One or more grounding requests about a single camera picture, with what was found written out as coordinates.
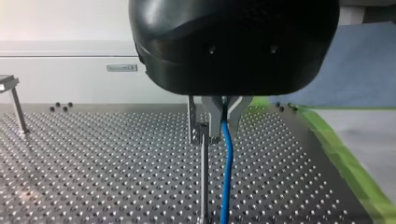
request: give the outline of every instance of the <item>green tape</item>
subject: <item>green tape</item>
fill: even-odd
[[[252,102],[250,103],[250,105],[269,105],[271,104],[268,101],[268,98],[265,96],[255,96],[253,97]]]
[[[376,223],[396,223],[396,207],[364,170],[332,127],[317,113],[298,106],[322,148]]]

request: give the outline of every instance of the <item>metal bracket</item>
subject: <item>metal bracket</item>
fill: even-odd
[[[20,104],[20,98],[17,93],[17,85],[20,81],[14,76],[0,75],[0,93],[10,91],[9,95],[12,99],[14,106],[15,116],[17,118],[18,126],[20,127],[21,133],[29,133],[26,127],[26,123],[23,117],[23,112]]]
[[[252,96],[229,96],[227,120],[232,135],[236,135],[242,113],[253,100]],[[209,112],[209,136],[212,143],[220,139],[221,119],[223,116],[223,102],[220,96],[203,96],[202,103]]]

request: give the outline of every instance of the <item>blue cable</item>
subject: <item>blue cable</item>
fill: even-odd
[[[220,224],[228,224],[229,207],[230,207],[230,189],[231,189],[231,170],[233,169],[233,140],[231,139],[230,130],[228,130],[227,119],[221,123],[224,132],[225,142],[227,145],[227,163],[225,164],[224,186],[222,193],[222,204],[220,214]]]

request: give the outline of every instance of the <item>perforated metal table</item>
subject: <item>perforated metal table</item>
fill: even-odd
[[[0,119],[1,223],[197,223],[200,149],[185,105],[25,106]],[[372,223],[295,112],[250,107],[234,141],[232,223]],[[225,145],[209,149],[219,223]]]

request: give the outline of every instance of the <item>black plastic housing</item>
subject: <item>black plastic housing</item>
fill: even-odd
[[[188,95],[277,95],[317,75],[336,0],[130,0],[148,76]]]

